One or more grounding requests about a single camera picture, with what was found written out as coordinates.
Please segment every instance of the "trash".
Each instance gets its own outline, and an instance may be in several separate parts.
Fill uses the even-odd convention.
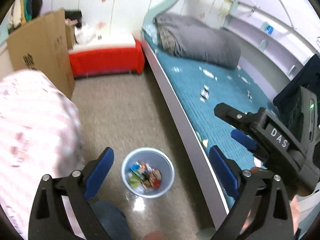
[[[252,102],[252,96],[249,90],[247,90],[247,97],[249,98],[249,100]]]
[[[209,99],[209,88],[206,85],[200,90],[200,95],[203,97],[203,99]]]
[[[176,73],[182,72],[182,69],[178,68],[178,67],[173,67],[173,71]]]
[[[144,191],[158,189],[161,184],[161,173],[158,169],[151,168],[148,163],[135,162],[128,173],[129,184],[132,188],[142,186]]]
[[[83,25],[81,29],[75,28],[75,37],[79,44],[88,43],[96,38],[96,32],[89,25]]]
[[[200,133],[196,132],[196,135],[197,135],[199,141],[202,141],[201,136],[200,136]]]
[[[207,71],[206,69],[202,69],[201,67],[199,67],[199,69],[202,70],[206,76],[215,79],[214,75],[211,72]]]
[[[208,147],[208,141],[209,141],[208,139],[202,140],[202,144],[203,144],[203,146],[206,147],[206,148]]]
[[[254,162],[254,165],[256,165],[256,167],[261,168],[262,162],[261,162],[259,159],[257,159],[256,157],[254,157],[254,158],[253,158],[253,162]]]
[[[250,82],[249,82],[246,78],[244,78],[243,76],[241,76],[241,79],[242,79],[244,82],[246,82],[247,84],[250,85]]]

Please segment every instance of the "blue gripper pad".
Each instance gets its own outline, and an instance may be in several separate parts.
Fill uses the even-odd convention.
[[[113,165],[114,159],[115,154],[113,149],[108,148],[85,182],[85,192],[83,197],[87,201],[91,197],[95,197],[97,195],[99,188]]]
[[[238,129],[231,131],[231,137],[246,147],[248,151],[255,151],[257,149],[257,143]]]
[[[227,159],[216,145],[210,148],[209,161],[227,194],[236,200],[240,195],[238,192],[240,181],[235,175],[241,172],[239,166],[235,161]]]

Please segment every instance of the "gray blanket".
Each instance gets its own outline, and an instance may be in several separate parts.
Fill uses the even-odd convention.
[[[235,69],[241,49],[225,30],[210,28],[202,21],[173,13],[155,18],[162,46],[177,57],[191,58]]]

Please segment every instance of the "metal screw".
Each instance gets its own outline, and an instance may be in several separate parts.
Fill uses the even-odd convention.
[[[242,171],[242,174],[245,176],[245,177],[250,177],[251,176],[251,171],[248,171],[248,170],[244,170]]]
[[[42,176],[42,180],[44,181],[47,181],[49,179],[50,179],[50,176],[48,174]]]
[[[74,171],[73,173],[72,173],[72,176],[73,177],[79,177],[81,175],[81,171]]]
[[[279,175],[274,175],[273,179],[275,181],[281,181],[281,177]]]

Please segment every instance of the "cardboard box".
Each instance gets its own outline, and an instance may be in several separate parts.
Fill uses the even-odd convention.
[[[66,24],[66,37],[67,37],[67,47],[72,49],[76,42],[75,38],[75,26]]]
[[[7,44],[14,70],[40,70],[71,98],[75,80],[70,67],[63,9],[24,24],[9,35]]]

